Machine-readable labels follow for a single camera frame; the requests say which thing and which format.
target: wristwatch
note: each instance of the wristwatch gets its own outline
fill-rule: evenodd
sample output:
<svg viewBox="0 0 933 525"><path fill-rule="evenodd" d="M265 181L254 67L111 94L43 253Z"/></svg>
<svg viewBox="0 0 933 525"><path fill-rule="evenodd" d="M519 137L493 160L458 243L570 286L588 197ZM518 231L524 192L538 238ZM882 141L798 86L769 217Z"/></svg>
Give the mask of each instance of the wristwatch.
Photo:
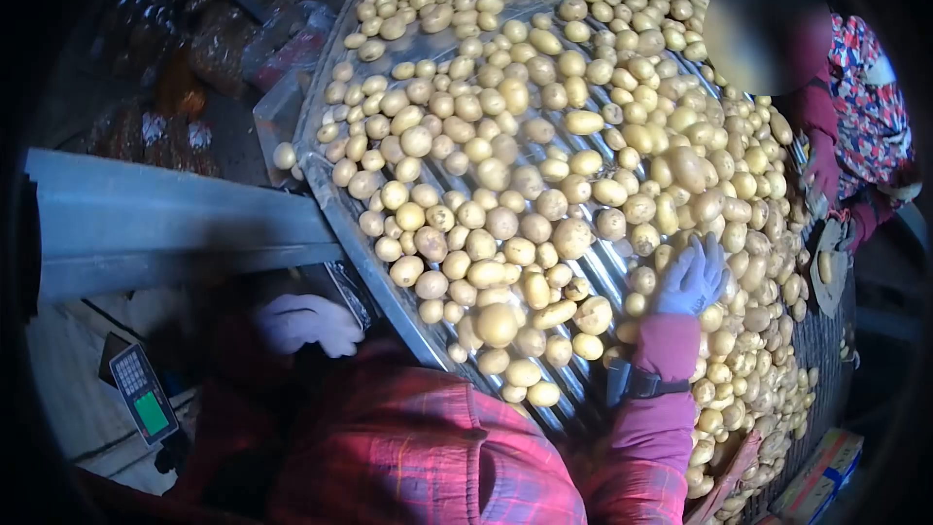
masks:
<svg viewBox="0 0 933 525"><path fill-rule="evenodd" d="M609 363L605 402L615 407L625 397L650 399L666 393L683 393L691 390L687 379L661 381L656 373L648 373L624 359L613 359Z"/></svg>

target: digital scale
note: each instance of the digital scale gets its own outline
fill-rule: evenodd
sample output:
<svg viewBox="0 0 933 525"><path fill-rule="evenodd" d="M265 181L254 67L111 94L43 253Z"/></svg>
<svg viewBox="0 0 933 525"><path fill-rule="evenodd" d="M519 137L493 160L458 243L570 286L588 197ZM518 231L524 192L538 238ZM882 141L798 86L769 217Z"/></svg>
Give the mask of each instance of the digital scale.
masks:
<svg viewBox="0 0 933 525"><path fill-rule="evenodd" d="M158 385L142 347L135 344L123 349L110 360L110 372L146 446L151 447L178 430L178 419L169 398Z"/></svg>

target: metal frame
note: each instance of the metal frame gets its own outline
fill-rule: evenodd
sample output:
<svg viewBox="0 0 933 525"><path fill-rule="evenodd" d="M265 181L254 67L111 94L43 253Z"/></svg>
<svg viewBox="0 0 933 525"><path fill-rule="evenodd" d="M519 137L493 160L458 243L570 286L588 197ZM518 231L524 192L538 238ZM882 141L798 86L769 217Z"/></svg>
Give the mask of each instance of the metal frame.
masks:
<svg viewBox="0 0 933 525"><path fill-rule="evenodd" d="M41 149L26 174L47 302L345 257L309 197Z"/></svg>

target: cardboard box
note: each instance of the cardboard box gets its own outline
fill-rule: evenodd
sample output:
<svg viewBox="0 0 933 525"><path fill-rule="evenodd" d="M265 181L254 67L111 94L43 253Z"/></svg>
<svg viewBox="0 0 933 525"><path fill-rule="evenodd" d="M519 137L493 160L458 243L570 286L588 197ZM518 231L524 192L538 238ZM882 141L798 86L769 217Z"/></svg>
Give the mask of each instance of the cardboard box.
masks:
<svg viewBox="0 0 933 525"><path fill-rule="evenodd" d="M829 506L856 469L865 438L832 428L771 506L789 525L810 525Z"/></svg>

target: red plaid jacket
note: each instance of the red plaid jacket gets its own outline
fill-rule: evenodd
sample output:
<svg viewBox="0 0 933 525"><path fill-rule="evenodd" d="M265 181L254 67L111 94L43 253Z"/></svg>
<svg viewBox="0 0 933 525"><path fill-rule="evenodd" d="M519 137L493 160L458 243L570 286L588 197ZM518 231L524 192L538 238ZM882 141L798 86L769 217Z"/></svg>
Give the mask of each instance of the red plaid jacket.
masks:
<svg viewBox="0 0 933 525"><path fill-rule="evenodd" d="M150 516L215 520L200 504L225 459L279 438L285 460L267 497L270 523L586 523L588 513L598 522L681 522L687 485L670 466L612 450L584 498L540 428L507 404L451 374L366 353L280 438L264 402L286 370L250 332L225 332L224 351L204 383L195 446L176 485L164 498L122 493ZM120 485L89 480L106 489L99 501L121 496ZM178 519L186 508L190 521Z"/></svg>

